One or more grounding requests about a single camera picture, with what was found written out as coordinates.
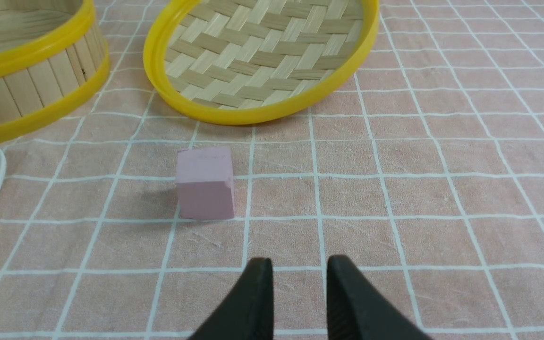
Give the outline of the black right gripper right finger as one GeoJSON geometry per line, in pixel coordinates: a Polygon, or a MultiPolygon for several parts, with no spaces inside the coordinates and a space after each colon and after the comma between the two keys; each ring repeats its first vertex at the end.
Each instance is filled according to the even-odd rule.
{"type": "Polygon", "coordinates": [[[376,290],[345,255],[328,259],[326,310],[330,340],[431,339],[376,290]]]}

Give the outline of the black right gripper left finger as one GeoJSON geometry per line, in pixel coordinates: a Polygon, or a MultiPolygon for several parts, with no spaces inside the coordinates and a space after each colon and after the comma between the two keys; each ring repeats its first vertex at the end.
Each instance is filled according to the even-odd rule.
{"type": "Polygon", "coordinates": [[[190,340],[272,340],[274,292],[272,261],[256,257],[220,305],[190,336],[190,340]]]}

